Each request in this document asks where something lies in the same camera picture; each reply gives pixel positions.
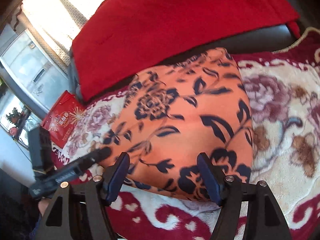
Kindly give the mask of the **person right hand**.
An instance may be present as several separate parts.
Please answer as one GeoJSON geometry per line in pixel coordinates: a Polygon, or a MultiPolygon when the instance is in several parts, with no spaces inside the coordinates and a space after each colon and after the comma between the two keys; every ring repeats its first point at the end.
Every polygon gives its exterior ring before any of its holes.
{"type": "Polygon", "coordinates": [[[51,199],[48,198],[42,198],[38,203],[38,208],[41,216],[44,215],[48,205],[50,204],[51,199]]]}

